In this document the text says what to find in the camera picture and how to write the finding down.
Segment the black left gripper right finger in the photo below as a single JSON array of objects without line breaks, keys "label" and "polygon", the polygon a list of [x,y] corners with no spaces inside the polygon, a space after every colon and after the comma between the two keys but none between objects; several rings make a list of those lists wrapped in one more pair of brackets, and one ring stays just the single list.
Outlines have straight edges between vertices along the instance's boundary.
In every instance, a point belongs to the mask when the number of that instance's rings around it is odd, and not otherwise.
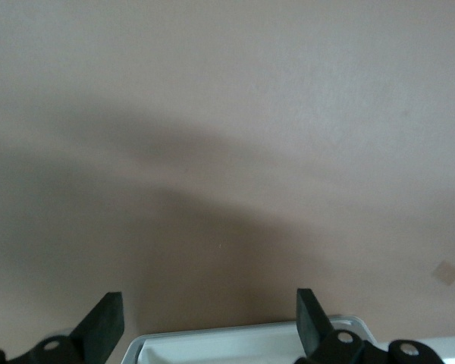
[{"label": "black left gripper right finger", "polygon": [[298,363],[315,364],[443,364],[429,346],[394,340],[386,350],[346,329],[336,329],[309,288],[297,290],[297,332],[305,356]]}]

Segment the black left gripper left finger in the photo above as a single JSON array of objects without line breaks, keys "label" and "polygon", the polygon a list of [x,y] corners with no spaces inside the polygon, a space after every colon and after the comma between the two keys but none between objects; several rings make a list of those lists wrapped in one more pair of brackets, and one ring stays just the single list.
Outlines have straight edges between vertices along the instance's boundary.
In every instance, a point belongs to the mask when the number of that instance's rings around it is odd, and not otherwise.
[{"label": "black left gripper left finger", "polygon": [[67,335],[41,340],[24,354],[9,359],[0,350],[0,363],[105,363],[124,333],[124,301],[108,292]]}]

